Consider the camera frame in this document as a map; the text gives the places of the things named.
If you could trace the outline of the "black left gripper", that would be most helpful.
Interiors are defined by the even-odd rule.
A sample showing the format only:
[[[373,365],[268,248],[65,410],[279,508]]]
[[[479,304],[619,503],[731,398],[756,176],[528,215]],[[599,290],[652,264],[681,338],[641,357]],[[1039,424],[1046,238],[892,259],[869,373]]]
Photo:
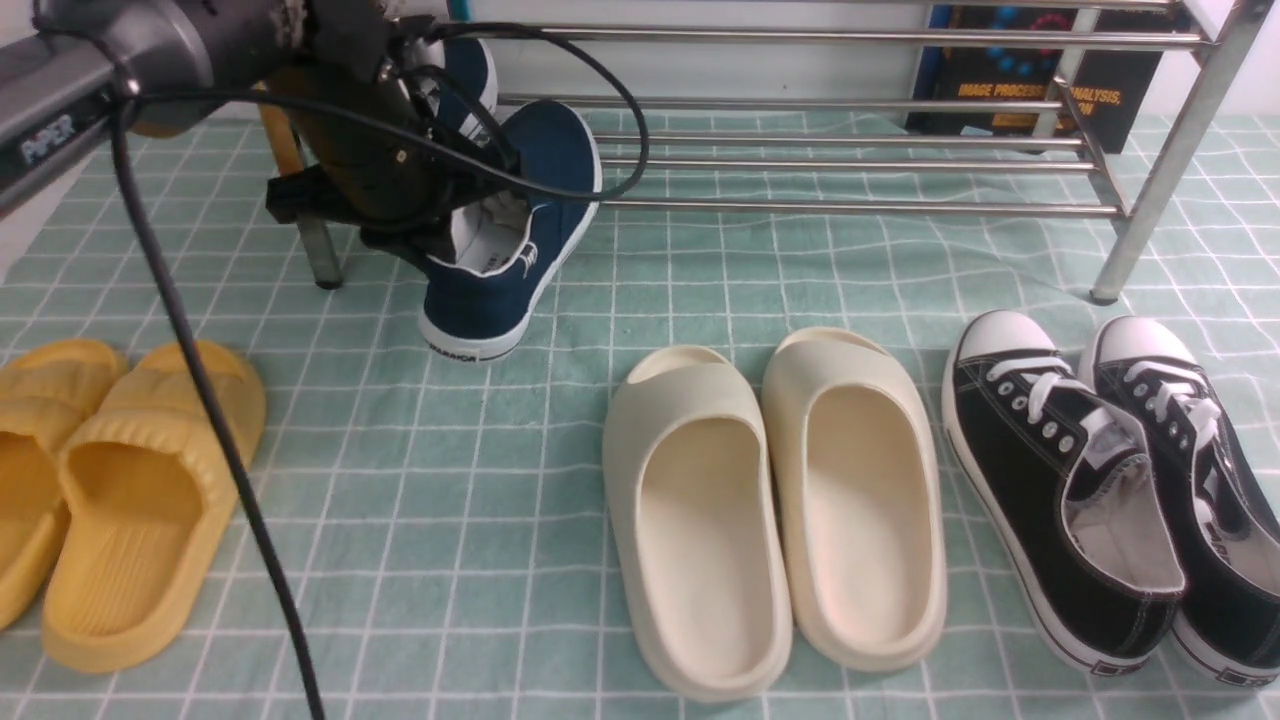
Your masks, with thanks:
[[[429,76],[461,88],[438,67],[410,68],[410,45],[472,37],[430,14],[389,17],[374,1],[284,1],[280,36],[291,63],[266,79],[270,94],[339,108],[349,119],[291,109],[294,132],[317,160],[269,190],[274,217],[301,211],[358,227],[362,243],[425,272],[429,261],[454,264],[447,223],[453,210],[498,191],[490,181],[445,164],[416,143],[370,127],[378,120],[507,173],[518,173],[518,151],[495,110],[468,100],[483,123],[466,138],[440,122],[417,86]]]

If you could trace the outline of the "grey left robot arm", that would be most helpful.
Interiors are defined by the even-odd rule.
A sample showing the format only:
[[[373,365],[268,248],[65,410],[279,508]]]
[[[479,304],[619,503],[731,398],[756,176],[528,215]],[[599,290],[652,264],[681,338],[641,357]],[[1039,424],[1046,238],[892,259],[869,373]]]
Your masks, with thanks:
[[[429,15],[396,19],[372,1],[36,1],[32,14],[35,32],[3,47],[4,214],[105,142],[118,117],[170,138],[255,85],[525,172],[494,115],[492,54]],[[285,115],[316,161],[269,182],[278,223],[353,225],[374,249],[424,263],[452,256],[453,210],[500,191],[356,120]]]

